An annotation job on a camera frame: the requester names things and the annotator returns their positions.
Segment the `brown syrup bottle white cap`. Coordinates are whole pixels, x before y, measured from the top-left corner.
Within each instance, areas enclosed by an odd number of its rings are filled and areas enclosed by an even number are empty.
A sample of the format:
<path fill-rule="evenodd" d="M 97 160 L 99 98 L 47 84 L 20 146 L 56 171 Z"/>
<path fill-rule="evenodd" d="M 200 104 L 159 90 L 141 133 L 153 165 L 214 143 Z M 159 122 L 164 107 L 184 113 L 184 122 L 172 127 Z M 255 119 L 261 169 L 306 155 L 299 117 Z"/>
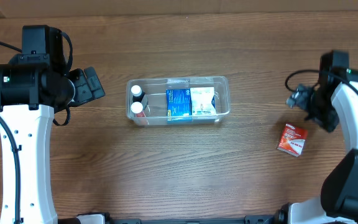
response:
<path fill-rule="evenodd" d="M 132 102 L 139 102 L 142 104 L 143 109 L 145 109 L 148 105 L 148 98 L 145 91 L 139 86 L 134 85 L 131 87 L 131 94 L 132 94 Z"/>

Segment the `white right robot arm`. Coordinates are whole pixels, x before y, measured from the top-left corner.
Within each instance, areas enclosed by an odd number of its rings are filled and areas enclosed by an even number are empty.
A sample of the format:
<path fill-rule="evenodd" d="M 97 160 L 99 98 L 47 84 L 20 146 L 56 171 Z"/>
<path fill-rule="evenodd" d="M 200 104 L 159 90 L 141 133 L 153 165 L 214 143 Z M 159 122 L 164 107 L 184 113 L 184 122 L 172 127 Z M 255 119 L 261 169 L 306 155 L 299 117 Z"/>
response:
<path fill-rule="evenodd" d="M 358 223 L 358 70 L 319 71 L 318 89 L 298 85 L 287 105 L 308 112 L 328 132 L 341 126 L 346 155 L 323 182 L 318 197 L 277 213 L 282 223 Z"/>

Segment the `red medicine box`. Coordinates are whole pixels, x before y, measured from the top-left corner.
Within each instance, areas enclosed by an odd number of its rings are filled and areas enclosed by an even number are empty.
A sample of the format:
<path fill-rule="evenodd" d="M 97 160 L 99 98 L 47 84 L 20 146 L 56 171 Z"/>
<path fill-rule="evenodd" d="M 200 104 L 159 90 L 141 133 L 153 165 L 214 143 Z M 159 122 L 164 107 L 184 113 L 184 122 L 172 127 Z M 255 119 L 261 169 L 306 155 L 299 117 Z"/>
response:
<path fill-rule="evenodd" d="M 277 149 L 298 157 L 302 154 L 308 131 L 286 123 L 280 137 Z"/>

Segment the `orange tablet tube white cap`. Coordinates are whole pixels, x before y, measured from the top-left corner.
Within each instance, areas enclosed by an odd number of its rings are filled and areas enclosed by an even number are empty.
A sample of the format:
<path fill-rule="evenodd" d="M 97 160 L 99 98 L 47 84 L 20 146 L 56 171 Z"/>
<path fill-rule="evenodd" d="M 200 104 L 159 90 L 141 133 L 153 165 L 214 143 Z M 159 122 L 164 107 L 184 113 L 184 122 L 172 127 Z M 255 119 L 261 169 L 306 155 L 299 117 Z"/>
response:
<path fill-rule="evenodd" d="M 148 125 L 147 117 L 144 113 L 143 104 L 141 102 L 133 102 L 131 104 L 131 111 L 134 113 L 136 120 L 140 125 Z"/>

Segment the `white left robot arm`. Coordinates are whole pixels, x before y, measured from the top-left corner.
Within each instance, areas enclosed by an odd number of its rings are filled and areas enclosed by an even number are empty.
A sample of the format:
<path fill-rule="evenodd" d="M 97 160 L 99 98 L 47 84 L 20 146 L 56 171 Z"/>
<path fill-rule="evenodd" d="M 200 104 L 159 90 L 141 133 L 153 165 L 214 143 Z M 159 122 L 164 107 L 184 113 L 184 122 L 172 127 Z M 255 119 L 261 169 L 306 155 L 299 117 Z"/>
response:
<path fill-rule="evenodd" d="M 110 222 L 104 212 L 59 219 L 50 176 L 55 113 L 104 95 L 93 67 L 71 70 L 64 57 L 17 54 L 9 63 L 0 64 L 0 223 Z"/>

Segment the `white bandage box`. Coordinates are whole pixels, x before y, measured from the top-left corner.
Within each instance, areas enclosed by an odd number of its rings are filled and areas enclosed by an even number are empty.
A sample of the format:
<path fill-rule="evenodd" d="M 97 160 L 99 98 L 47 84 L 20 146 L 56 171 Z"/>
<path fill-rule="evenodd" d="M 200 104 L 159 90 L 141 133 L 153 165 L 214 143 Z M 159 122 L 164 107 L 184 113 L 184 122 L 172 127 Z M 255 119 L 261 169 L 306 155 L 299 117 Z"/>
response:
<path fill-rule="evenodd" d="M 192 115 L 215 115 L 214 87 L 190 88 Z"/>

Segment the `blue cough drops box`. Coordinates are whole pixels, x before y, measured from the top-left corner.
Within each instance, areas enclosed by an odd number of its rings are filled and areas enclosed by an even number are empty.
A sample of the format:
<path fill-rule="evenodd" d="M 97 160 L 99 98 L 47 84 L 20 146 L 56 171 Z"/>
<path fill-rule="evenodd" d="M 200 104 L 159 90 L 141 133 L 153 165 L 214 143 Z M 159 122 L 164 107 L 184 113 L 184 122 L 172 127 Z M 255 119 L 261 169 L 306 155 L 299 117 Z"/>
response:
<path fill-rule="evenodd" d="M 192 120 L 190 89 L 166 90 L 167 121 L 169 123 L 189 123 Z"/>

